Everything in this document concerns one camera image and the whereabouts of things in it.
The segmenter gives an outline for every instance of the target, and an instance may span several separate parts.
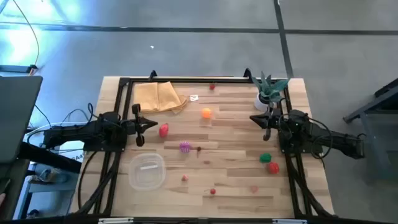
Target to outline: butcher block tabletop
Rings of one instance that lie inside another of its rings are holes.
[[[114,109],[120,77],[104,77],[96,114]],[[146,143],[136,146],[136,136],[129,136],[122,153],[114,202],[113,217],[222,217],[222,218],[293,218],[293,206],[285,157],[280,152],[277,131],[265,142],[265,131],[249,119],[261,114],[254,107],[258,90],[253,84],[219,83],[214,90],[208,83],[172,83],[179,95],[198,95],[179,113],[171,111],[143,114],[158,122],[145,133]],[[122,94],[122,114],[126,90]],[[289,82],[293,109],[310,115],[304,80]],[[201,118],[201,110],[210,108],[212,119]],[[166,138],[159,137],[161,124],[169,125]],[[179,144],[188,141],[193,150],[179,151]],[[197,153],[196,147],[202,150]],[[129,163],[136,155],[154,152],[165,162],[165,181],[159,189],[136,191],[129,184]],[[269,153],[279,165],[278,174],[268,173],[259,156]],[[91,153],[85,155],[82,168]],[[82,203],[93,193],[100,179],[104,153],[99,152],[88,164],[82,180]],[[325,171],[319,160],[303,154],[307,184],[314,196],[333,213]],[[103,196],[104,208],[107,191]],[[302,198],[299,198],[303,211]],[[77,210],[77,194],[70,212]]]

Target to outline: gray floor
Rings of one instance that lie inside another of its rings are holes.
[[[28,18],[44,24],[277,28],[272,0],[20,2]],[[286,29],[398,29],[398,2],[393,0],[280,0],[280,6]],[[23,22],[23,17],[10,2],[0,22]],[[240,77],[250,67],[256,75],[263,70],[286,77],[278,34],[37,33],[37,74],[44,77],[37,104],[51,122],[74,108],[85,109],[88,102],[95,104],[105,75],[148,75],[155,69],[159,75]],[[347,125],[342,117],[398,77],[398,35],[287,35],[287,44],[294,77],[305,79],[313,117],[337,131],[360,133],[358,122]],[[29,29],[0,30],[0,49],[0,64],[25,65],[35,59]],[[83,121],[78,115],[73,119]],[[37,111],[31,121],[45,125]],[[367,160],[334,151],[325,162],[337,215],[398,222],[395,183],[367,182]]]

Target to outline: orange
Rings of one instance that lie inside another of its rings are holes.
[[[206,119],[211,118],[211,110],[209,108],[203,108],[201,111],[201,116]]]

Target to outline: cloth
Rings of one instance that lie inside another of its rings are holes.
[[[172,84],[143,83],[134,86],[134,104],[141,105],[141,113],[155,113],[172,110],[179,113],[187,104],[188,98],[178,95]]]

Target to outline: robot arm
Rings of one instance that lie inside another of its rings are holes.
[[[280,109],[272,108],[270,105],[264,114],[250,116],[250,119],[262,129],[266,129],[266,134],[263,137],[265,141],[268,141],[271,136],[271,128],[277,129],[281,148],[298,148],[305,145],[312,148],[312,144],[314,144],[337,149],[353,159],[364,157],[364,143],[359,137],[330,131],[324,124],[321,128],[318,124],[311,122],[311,120],[316,120],[309,118],[308,114],[299,110],[291,110],[287,114],[288,118],[284,118],[283,115]],[[313,153],[312,149],[307,149],[307,151],[303,149],[302,152]],[[316,154],[321,152],[322,149],[315,151]]]
[[[140,105],[133,105],[135,119],[120,120],[116,112],[100,114],[96,121],[84,125],[53,126],[44,132],[46,149],[60,146],[67,141],[83,141],[85,151],[123,151],[127,136],[137,134],[138,146],[145,143],[143,133],[157,122],[139,116]]]

